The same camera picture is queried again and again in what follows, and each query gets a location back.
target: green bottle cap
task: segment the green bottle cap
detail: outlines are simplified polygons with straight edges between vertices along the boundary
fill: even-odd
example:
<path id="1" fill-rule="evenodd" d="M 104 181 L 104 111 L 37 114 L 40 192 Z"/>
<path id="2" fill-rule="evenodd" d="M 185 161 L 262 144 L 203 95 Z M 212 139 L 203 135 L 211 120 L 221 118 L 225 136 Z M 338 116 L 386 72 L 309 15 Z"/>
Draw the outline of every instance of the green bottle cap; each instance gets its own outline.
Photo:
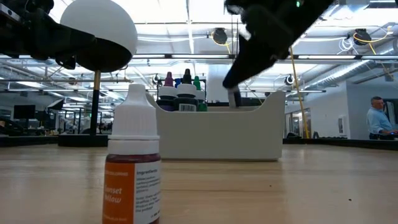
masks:
<path id="1" fill-rule="evenodd" d="M 197 90 L 201 90 L 200 81 L 199 81 L 199 77 L 198 76 L 195 76 L 195 79 L 193 80 L 193 84 L 197 87 Z"/>

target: white sphere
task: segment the white sphere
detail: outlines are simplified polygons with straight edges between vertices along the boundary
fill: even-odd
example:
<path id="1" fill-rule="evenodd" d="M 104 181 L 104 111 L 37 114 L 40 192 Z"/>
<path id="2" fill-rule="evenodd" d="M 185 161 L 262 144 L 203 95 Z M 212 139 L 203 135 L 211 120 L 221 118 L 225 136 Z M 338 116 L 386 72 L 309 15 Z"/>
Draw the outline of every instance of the white sphere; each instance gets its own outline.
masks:
<path id="1" fill-rule="evenodd" d="M 136 53 L 137 29 L 130 15 L 111 0 L 76 0 L 63 12 L 62 25 L 93 34 Z"/>

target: table surface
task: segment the table surface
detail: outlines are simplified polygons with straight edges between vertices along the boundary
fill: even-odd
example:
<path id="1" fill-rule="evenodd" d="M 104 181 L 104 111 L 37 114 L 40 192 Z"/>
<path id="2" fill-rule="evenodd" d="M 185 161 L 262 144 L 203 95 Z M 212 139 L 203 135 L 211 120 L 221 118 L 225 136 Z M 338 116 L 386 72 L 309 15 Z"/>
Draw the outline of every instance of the table surface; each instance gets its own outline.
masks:
<path id="1" fill-rule="evenodd" d="M 105 156 L 105 148 L 0 148 L 0 223 L 101 223 Z M 162 168 L 162 224 L 398 221 L 394 151 L 287 145 L 279 162 Z"/>

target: wall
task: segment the wall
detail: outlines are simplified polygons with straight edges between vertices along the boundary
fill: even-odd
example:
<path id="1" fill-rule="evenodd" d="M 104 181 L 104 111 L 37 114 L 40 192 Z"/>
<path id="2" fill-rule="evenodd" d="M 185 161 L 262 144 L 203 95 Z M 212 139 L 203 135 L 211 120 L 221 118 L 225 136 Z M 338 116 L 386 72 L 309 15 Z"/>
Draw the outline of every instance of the wall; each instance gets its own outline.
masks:
<path id="1" fill-rule="evenodd" d="M 339 137 L 338 118 L 346 116 L 346 123 L 349 123 L 348 100 L 346 83 L 339 83 L 338 87 L 326 89 L 326 93 L 311 93 L 305 97 L 304 108 L 311 110 L 311 136 L 314 131 L 319 133 L 320 137 Z M 291 113 L 300 110 L 300 103 L 288 102 L 285 113 Z M 350 138 L 348 125 L 346 127 L 347 138 Z"/>
<path id="2" fill-rule="evenodd" d="M 371 98 L 380 96 L 386 99 L 398 99 L 397 82 L 347 85 L 349 105 L 349 128 L 352 139 L 369 139 L 366 114 L 371 106 Z"/>

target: computer monitor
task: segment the computer monitor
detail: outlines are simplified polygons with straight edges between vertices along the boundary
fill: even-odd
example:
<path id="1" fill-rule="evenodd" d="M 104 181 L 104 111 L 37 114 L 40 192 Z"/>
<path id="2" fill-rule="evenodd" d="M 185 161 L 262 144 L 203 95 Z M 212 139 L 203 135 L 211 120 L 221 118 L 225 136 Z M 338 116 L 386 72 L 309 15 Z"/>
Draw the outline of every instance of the computer monitor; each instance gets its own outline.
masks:
<path id="1" fill-rule="evenodd" d="M 14 119 L 33 119 L 35 118 L 36 105 L 15 105 Z"/>

